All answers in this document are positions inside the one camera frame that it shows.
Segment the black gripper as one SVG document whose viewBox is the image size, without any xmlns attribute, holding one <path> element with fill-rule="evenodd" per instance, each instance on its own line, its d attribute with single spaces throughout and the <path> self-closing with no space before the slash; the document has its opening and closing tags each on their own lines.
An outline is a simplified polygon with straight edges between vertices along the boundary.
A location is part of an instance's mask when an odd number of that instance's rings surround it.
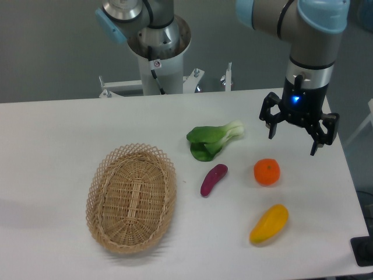
<svg viewBox="0 0 373 280">
<path fill-rule="evenodd" d="M 263 100 L 259 119 L 269 129 L 269 139 L 276 134 L 277 124 L 283 118 L 299 127 L 311 126 L 313 141 L 310 155 L 314 156 L 318 148 L 331 145 L 336 139 L 340 115 L 338 113 L 322 113 L 322 105 L 328 85 L 317 89 L 303 89 L 295 86 L 287 79 L 284 83 L 282 98 L 270 92 Z M 271 113 L 277 107 L 280 111 Z"/>
</svg>

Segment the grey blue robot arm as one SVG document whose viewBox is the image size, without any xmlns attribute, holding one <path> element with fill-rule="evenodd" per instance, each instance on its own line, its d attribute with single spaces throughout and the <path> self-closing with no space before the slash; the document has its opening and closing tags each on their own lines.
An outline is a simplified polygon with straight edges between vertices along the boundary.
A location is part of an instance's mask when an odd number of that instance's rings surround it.
<svg viewBox="0 0 373 280">
<path fill-rule="evenodd" d="M 259 118 L 269 136 L 287 121 L 306 129 L 312 152 L 331 145 L 339 115 L 324 113 L 328 88 L 349 1 L 237 1 L 238 20 L 291 44 L 281 96 L 269 93 Z M 198 81 L 183 77 L 183 55 L 191 41 L 187 23 L 174 13 L 173 1 L 103 1 L 96 19 L 114 42 L 127 43 L 137 56 L 145 95 L 192 93 Z"/>
</svg>

